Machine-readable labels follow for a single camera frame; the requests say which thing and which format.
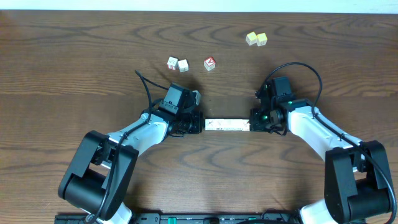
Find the white dragonfly block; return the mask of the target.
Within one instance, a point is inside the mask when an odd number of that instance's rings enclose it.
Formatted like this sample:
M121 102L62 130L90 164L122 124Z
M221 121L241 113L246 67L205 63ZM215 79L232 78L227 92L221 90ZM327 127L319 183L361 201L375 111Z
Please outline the white dragonfly block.
M214 119L206 119L205 120L205 130L206 131L214 131L215 126L214 126Z

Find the white block with oval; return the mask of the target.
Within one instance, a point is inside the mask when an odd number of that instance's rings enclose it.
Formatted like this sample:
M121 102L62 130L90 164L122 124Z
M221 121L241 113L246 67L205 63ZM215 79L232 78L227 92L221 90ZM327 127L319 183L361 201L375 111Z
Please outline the white block with oval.
M223 130L224 129L224 119L214 119L214 129Z

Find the white block blue edge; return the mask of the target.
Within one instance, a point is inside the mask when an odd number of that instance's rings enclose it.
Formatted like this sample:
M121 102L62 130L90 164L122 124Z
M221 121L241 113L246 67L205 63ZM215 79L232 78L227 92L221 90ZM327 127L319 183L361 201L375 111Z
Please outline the white block blue edge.
M243 131L249 131L250 130L250 123L248 119L243 119L242 120L242 130Z

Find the plain white block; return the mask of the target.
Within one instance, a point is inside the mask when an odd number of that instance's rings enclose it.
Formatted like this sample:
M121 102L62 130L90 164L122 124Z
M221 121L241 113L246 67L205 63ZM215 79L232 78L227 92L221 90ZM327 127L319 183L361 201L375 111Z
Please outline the plain white block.
M244 120L242 120L242 119L233 119L231 121L231 127L234 130L240 130L241 131L244 128Z

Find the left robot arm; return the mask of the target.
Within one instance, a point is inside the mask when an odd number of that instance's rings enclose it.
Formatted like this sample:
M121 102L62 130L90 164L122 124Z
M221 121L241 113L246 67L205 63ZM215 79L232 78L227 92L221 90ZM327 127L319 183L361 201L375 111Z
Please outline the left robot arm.
M201 94L171 84L165 98L150 100L140 118L113 133L86 133L58 188L58 196L87 212L85 223L129 223L124 204L138 157L169 136L198 134L205 122Z

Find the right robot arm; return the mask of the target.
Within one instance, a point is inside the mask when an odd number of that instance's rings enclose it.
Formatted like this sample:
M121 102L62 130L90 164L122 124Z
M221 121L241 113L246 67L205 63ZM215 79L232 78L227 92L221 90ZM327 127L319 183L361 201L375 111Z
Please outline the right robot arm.
M324 198L302 207L302 223L358 223L391 213L397 204L386 150L364 142L327 120L308 99L296 99L288 78L269 80L255 93L260 108L250 112L250 130L292 133L325 163Z

